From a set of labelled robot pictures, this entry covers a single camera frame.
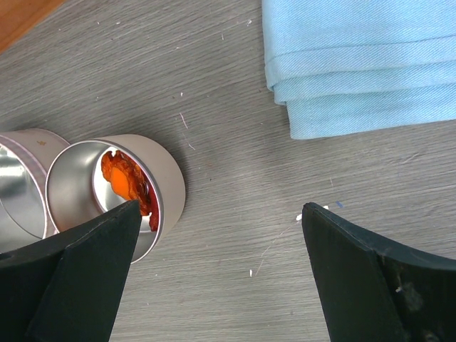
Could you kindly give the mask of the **red sausage piece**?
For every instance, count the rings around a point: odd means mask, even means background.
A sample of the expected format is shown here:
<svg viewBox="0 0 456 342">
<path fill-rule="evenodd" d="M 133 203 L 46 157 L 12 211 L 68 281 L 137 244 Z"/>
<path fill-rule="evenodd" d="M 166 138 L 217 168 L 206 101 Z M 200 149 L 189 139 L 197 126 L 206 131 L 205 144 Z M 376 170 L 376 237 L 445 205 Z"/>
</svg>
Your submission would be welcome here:
<svg viewBox="0 0 456 342">
<path fill-rule="evenodd" d="M 159 227 L 160 218 L 157 196 L 145 173 L 141 170 L 138 175 L 139 180 L 137 189 L 140 198 L 141 215 L 149 217 L 150 230 L 156 232 Z"/>
</svg>

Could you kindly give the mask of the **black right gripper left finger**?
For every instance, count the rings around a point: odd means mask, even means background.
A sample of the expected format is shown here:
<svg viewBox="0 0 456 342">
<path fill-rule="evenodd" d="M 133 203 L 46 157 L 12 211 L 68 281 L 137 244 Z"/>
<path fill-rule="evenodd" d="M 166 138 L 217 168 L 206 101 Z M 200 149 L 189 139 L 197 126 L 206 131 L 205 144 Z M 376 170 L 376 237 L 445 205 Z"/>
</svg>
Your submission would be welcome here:
<svg viewBox="0 0 456 342">
<path fill-rule="evenodd" d="M 1 255 L 2 341 L 109 341 L 138 240 L 139 203 Z"/>
</svg>

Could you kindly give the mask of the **tall pink lunch tin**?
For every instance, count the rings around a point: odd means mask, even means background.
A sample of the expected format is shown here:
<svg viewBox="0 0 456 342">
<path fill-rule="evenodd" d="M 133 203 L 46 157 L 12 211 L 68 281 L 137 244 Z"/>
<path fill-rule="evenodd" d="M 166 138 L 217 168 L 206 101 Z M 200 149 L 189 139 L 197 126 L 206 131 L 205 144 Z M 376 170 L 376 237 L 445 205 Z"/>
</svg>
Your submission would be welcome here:
<svg viewBox="0 0 456 342">
<path fill-rule="evenodd" d="M 1 134 L 2 254 L 57 232 L 46 209 L 46 176 L 68 146 L 68 141 L 48 130 Z"/>
</svg>

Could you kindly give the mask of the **orange carrot slice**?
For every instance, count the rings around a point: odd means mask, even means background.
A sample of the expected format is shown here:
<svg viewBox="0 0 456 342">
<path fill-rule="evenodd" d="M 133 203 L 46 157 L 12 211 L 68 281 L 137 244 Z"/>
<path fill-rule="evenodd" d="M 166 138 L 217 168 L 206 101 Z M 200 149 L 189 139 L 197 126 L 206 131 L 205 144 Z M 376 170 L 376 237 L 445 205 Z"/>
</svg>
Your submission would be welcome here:
<svg viewBox="0 0 456 342">
<path fill-rule="evenodd" d="M 124 152 L 107 151 L 101 159 L 104 179 L 112 190 L 124 200 L 144 200 L 146 180 L 139 165 Z"/>
</svg>

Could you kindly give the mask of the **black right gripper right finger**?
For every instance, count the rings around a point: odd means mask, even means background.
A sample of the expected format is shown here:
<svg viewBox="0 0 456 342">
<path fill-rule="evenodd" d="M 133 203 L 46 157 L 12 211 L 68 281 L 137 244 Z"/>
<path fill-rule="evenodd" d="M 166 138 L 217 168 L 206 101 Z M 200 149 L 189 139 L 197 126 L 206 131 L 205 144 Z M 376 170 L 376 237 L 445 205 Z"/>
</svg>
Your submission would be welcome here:
<svg viewBox="0 0 456 342">
<path fill-rule="evenodd" d="M 455 260 L 312 202 L 301 224 L 331 341 L 455 340 Z"/>
</svg>

